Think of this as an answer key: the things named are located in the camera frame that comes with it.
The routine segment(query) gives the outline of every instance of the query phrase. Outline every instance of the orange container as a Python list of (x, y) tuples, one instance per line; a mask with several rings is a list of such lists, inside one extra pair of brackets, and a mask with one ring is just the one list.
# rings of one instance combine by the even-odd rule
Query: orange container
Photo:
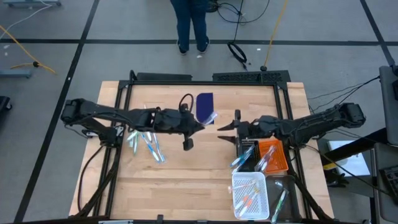
[(275, 139), (275, 140), (260, 141), (259, 142), (260, 157), (262, 158), (268, 152), (271, 146), (275, 146), (276, 151), (273, 153), (269, 161), (266, 173), (271, 174), (281, 171), (287, 171), (289, 168), (287, 167), (284, 148), (280, 140)]

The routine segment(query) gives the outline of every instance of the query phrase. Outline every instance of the person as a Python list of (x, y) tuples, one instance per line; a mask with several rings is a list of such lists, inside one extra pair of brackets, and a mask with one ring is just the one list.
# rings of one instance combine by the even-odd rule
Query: person
[(191, 20), (195, 38), (197, 40), (197, 49), (199, 53), (206, 53), (210, 39), (206, 34), (206, 10), (208, 0), (170, 0), (175, 15), (177, 16), (177, 47), (182, 55), (189, 51), (189, 33)]

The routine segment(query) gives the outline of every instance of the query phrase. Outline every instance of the shoe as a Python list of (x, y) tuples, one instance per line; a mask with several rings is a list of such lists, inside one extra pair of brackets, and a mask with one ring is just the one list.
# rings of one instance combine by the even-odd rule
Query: shoe
[(207, 49), (209, 49), (209, 46), (210, 46), (210, 39), (207, 38), (207, 41), (206, 41), (206, 48), (205, 48), (203, 51), (198, 49), (198, 50), (199, 50), (199, 53), (200, 53), (200, 54), (206, 53)]
[(181, 55), (186, 55), (187, 54), (187, 50), (182, 50), (181, 49), (181, 47), (180, 47), (180, 42), (177, 40), (177, 47), (178, 47), (178, 50), (180, 51), (180, 54)]

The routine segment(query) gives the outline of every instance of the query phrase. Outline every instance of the clear plastic container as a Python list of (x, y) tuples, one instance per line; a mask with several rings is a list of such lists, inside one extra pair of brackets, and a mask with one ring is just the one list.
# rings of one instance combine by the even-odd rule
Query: clear plastic container
[(235, 217), (240, 220), (266, 220), (269, 217), (268, 195), (266, 178), (262, 172), (237, 172), (232, 175), (232, 187), (240, 185), (250, 185), (249, 187), (241, 187), (233, 190), (233, 207), (250, 195), (254, 189), (258, 189), (258, 193), (252, 198), (252, 203), (248, 206), (246, 212), (239, 215), (244, 206), (234, 211)]

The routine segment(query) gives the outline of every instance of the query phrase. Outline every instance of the wooden tabletop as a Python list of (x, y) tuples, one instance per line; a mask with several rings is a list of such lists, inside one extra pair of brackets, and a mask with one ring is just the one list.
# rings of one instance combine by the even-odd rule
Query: wooden tabletop
[[(98, 103), (114, 106), (117, 86), (118, 82), (103, 82)], [(309, 115), (303, 83), (288, 83), (288, 88), (294, 118)], [(217, 129), (233, 120), (235, 109), (241, 110), (242, 121), (252, 121), (265, 114), (277, 116), (273, 88), (136, 85), (132, 89), (130, 109), (143, 108), (144, 104), (148, 108), (159, 106), (162, 109), (177, 109), (181, 97), (186, 93), (194, 97), (200, 93), (213, 93), (214, 108), (219, 114), (215, 124), (193, 135), (195, 147), (190, 151), (182, 148), (183, 136), (158, 134), (160, 147), (167, 160), (165, 164), (155, 163), (142, 141), (136, 156), (133, 156), (127, 143), (123, 144), (111, 218), (154, 220), (158, 214), (163, 214), (165, 220), (236, 220), (231, 209), (232, 195), (227, 190), (231, 185), (229, 164), (236, 158), (236, 151), (233, 144), (217, 138), (217, 135), (235, 133), (220, 134)], [(282, 92), (280, 98), (286, 118)], [(317, 146), (313, 141), (308, 144)], [(82, 167), (98, 148), (99, 141), (96, 138), (88, 140)], [(300, 153), (308, 191), (326, 214), (333, 217), (319, 154), (309, 148), (302, 149)], [(104, 150), (91, 161), (85, 172), (82, 206), (98, 186), (103, 156)], [(100, 213), (104, 213), (107, 194), (108, 190), (105, 190)], [(297, 197), (300, 213), (304, 217), (298, 189)], [(76, 201), (77, 185), (71, 215), (78, 211)]]

